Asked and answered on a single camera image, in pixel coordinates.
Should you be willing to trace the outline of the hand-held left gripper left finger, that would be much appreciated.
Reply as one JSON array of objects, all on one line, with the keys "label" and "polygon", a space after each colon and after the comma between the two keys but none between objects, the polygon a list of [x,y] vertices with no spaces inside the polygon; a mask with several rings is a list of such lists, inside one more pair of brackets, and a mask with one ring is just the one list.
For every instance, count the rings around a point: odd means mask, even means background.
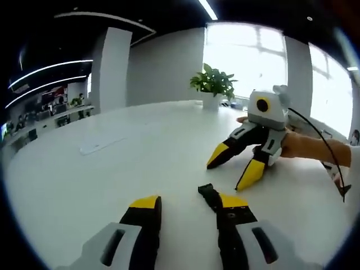
[{"label": "hand-held left gripper left finger", "polygon": [[109,223],[83,245],[77,260],[57,269],[154,269],[161,210],[158,195],[135,200],[118,223]]}]

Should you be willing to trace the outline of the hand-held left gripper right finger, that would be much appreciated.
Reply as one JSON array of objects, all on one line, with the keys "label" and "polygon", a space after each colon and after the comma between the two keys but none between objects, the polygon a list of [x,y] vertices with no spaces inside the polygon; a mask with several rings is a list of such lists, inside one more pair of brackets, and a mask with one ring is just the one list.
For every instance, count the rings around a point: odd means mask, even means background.
[{"label": "hand-held left gripper right finger", "polygon": [[219,194],[218,245],[224,269],[293,269],[289,239],[266,220],[257,220],[246,200]]}]

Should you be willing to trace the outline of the person's right hand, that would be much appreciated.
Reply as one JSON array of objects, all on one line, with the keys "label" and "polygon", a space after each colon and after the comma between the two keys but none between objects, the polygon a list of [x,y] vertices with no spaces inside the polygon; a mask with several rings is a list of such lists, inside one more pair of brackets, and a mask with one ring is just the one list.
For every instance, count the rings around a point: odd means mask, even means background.
[{"label": "person's right hand", "polygon": [[283,158],[308,158],[309,146],[308,143],[312,141],[311,137],[296,133],[287,132],[281,142]]}]

